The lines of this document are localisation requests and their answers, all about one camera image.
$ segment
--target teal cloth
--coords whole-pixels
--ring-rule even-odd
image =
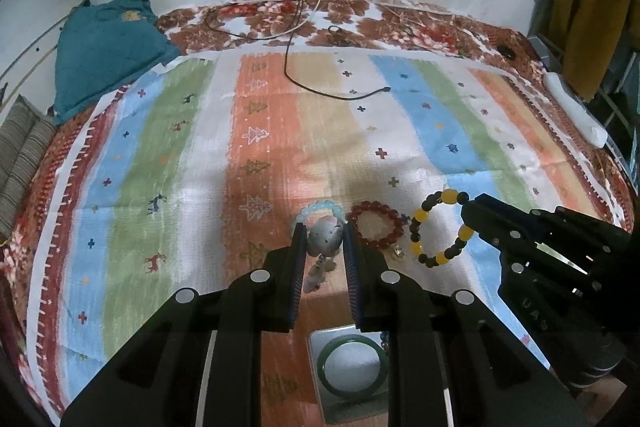
[[[156,29],[156,20],[149,0],[95,6],[87,0],[73,11],[58,41],[53,104],[57,124],[180,54]]]

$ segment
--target black and yellow beaded bracelet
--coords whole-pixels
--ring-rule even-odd
[[[473,237],[474,229],[469,228],[463,223],[458,230],[458,237],[453,245],[447,248],[447,250],[437,253],[435,257],[428,257],[420,244],[420,224],[427,220],[429,212],[431,212],[431,209],[438,203],[465,204],[468,200],[469,195],[466,192],[458,192],[453,188],[445,188],[442,192],[438,191],[434,194],[429,194],[422,202],[420,208],[415,211],[415,215],[412,217],[411,224],[409,225],[409,232],[411,232],[411,245],[409,248],[412,253],[418,256],[418,261],[426,265],[427,268],[447,264],[451,259],[460,255],[462,249],[466,247],[466,242]]]

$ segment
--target bed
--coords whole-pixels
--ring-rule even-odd
[[[286,36],[253,40],[285,32],[296,3],[231,0],[160,17],[183,56],[56,134],[0,277],[5,352],[54,423],[169,295],[216,291],[260,267],[317,201],[348,212],[378,200],[406,219],[425,195],[452,187],[526,211],[562,205],[631,230],[623,175],[551,99],[523,35],[429,4],[305,0],[289,74],[343,96],[391,87],[343,102],[284,77]],[[430,255],[461,223],[454,207],[433,214],[421,230]],[[543,360],[497,296],[496,252],[476,237],[460,258],[427,269],[385,250],[393,269],[425,288],[474,291]],[[303,295],[296,328],[263,335],[265,426],[322,423],[306,340],[352,323],[337,260]]]

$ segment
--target green bangle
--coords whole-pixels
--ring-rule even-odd
[[[341,391],[340,389],[336,389],[332,386],[329,381],[326,379],[326,375],[324,374],[324,366],[326,364],[329,355],[332,354],[338,347],[343,346],[344,344],[349,343],[361,343],[366,344],[369,347],[373,347],[378,354],[378,360],[380,361],[380,371],[378,372],[378,376],[376,380],[366,389],[360,391]],[[388,358],[386,356],[386,352],[382,349],[375,341],[371,340],[369,337],[365,337],[364,335],[343,335],[341,337],[337,337],[331,341],[329,341],[320,351],[320,355],[318,355],[318,364],[316,365],[318,370],[318,378],[322,385],[329,391],[331,394],[335,394],[335,396],[339,396],[340,398],[349,399],[349,400],[362,400],[368,398],[372,394],[374,394],[378,388],[385,383],[386,375],[388,374]]]

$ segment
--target gray striped pillow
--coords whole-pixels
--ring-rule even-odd
[[[53,119],[48,116],[36,121],[29,131],[0,192],[0,235],[11,237],[18,208],[55,133]]]
[[[18,95],[0,127],[0,192],[38,115]]]

